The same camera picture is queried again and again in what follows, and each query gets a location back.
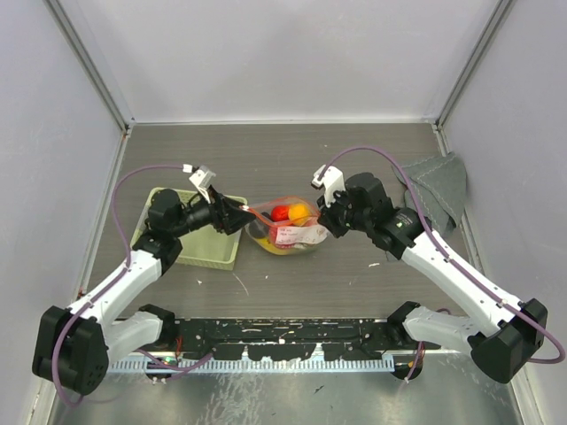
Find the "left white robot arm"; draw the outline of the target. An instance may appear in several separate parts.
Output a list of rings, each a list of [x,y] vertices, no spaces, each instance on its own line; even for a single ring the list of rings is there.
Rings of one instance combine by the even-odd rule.
[[[119,315],[176,262],[183,236],[207,226],[232,235],[254,218],[247,206],[214,188],[187,203],[172,189],[154,193],[144,231],[124,262],[70,306],[52,306],[43,314],[33,374],[58,389],[87,396],[103,381],[108,367],[131,352],[147,344],[158,351],[172,348],[178,337],[172,312],[145,305],[125,321],[119,321]]]

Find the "yellow orange toy fruit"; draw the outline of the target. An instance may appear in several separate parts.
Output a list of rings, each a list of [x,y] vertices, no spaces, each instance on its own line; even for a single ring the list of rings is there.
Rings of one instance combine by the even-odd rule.
[[[288,220],[294,225],[302,227],[311,218],[311,210],[305,204],[293,204],[288,208]]]

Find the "green plastic basket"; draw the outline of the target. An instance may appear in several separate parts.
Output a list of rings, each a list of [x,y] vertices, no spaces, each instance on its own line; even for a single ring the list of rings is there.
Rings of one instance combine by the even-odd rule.
[[[150,191],[137,222],[136,230],[130,240],[131,246],[137,242],[145,229],[144,222],[153,195],[162,189],[165,188],[155,187]],[[180,200],[184,204],[187,204],[187,202],[197,194],[197,192],[193,190],[174,190],[178,193]],[[243,229],[240,229],[236,233],[227,236],[216,232],[212,226],[207,226],[182,236],[180,241],[183,249],[175,263],[184,266],[232,271],[236,263],[242,233]]]

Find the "red toy tomato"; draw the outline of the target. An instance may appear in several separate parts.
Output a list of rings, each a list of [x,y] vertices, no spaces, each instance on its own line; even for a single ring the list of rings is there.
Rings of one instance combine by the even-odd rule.
[[[288,205],[276,205],[271,213],[270,218],[273,222],[280,222],[289,219],[289,206]]]

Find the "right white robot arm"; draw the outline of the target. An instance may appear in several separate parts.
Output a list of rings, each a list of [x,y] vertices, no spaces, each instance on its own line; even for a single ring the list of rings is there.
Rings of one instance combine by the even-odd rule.
[[[509,383],[543,345],[548,310],[537,299],[509,294],[453,251],[438,232],[428,234],[417,212],[397,208],[371,173],[345,178],[336,167],[322,167],[312,180],[319,223],[335,237],[364,233],[379,249],[413,267],[442,289],[464,311],[450,316],[406,302],[388,318],[392,344],[407,349],[433,343],[469,355],[498,383]]]

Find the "yellow toy banana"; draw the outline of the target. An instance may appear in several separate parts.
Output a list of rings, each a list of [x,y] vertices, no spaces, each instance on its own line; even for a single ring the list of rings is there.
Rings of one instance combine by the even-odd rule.
[[[263,250],[277,256],[288,256],[301,252],[301,249],[295,248],[293,245],[276,246],[267,238],[258,239],[257,243]]]

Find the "dark purple toy plum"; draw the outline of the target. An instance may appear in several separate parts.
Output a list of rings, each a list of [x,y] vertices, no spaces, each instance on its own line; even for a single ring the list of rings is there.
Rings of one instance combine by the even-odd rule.
[[[260,221],[254,221],[249,225],[248,232],[252,238],[261,239],[269,233],[269,227]]]

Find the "clear orange zip bag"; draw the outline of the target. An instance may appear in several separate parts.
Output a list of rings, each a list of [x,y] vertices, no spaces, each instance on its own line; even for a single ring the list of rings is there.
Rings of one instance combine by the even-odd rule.
[[[270,213],[276,205],[290,206],[293,204],[305,204],[310,208],[311,218],[304,226],[294,226],[289,220],[280,222],[271,220]],[[269,233],[265,238],[276,246],[293,245],[295,248],[301,249],[300,253],[308,252],[318,248],[330,235],[330,232],[318,223],[319,211],[315,205],[301,197],[279,197],[261,204],[245,205],[244,209],[255,215],[255,221],[260,221],[269,227]],[[251,237],[248,232],[250,224],[245,227],[249,237]],[[258,239],[252,237],[251,239],[258,244]]]

